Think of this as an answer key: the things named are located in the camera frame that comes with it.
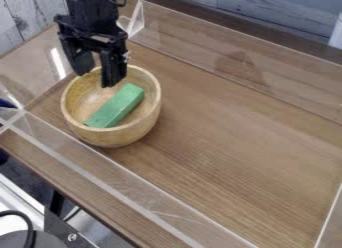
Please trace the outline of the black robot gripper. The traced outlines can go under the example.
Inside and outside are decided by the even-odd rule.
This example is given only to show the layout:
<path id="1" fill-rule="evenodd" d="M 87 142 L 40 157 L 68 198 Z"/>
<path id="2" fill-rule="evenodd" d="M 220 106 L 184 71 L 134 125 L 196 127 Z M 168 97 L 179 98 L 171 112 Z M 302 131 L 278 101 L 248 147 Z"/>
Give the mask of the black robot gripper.
<path id="1" fill-rule="evenodd" d="M 65 0 L 67 13 L 55 16 L 59 39 L 73 72 L 83 76 L 95 67 L 100 52 L 101 87 L 114 87 L 127 76 L 127 33 L 118 26 L 127 0 Z"/>

